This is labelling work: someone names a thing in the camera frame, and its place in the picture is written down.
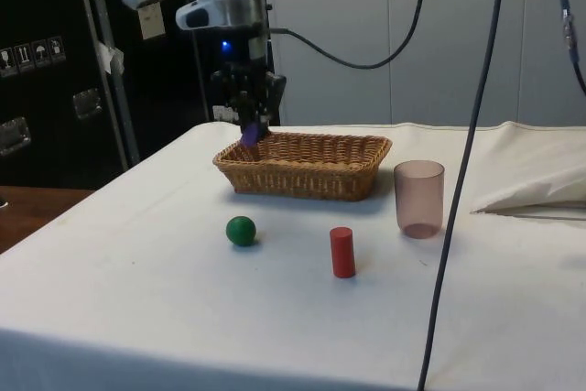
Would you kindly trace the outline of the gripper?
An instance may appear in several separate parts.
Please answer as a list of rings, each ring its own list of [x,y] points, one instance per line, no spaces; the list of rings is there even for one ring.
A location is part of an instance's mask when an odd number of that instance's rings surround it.
[[[278,119],[287,78],[270,70],[268,37],[262,24],[236,27],[216,27],[214,37],[214,68],[211,76],[216,106],[221,105],[221,116],[229,116],[242,133],[256,120],[256,104],[248,76],[242,71],[227,69],[236,65],[264,70],[257,93],[257,119],[262,127],[269,127]]]

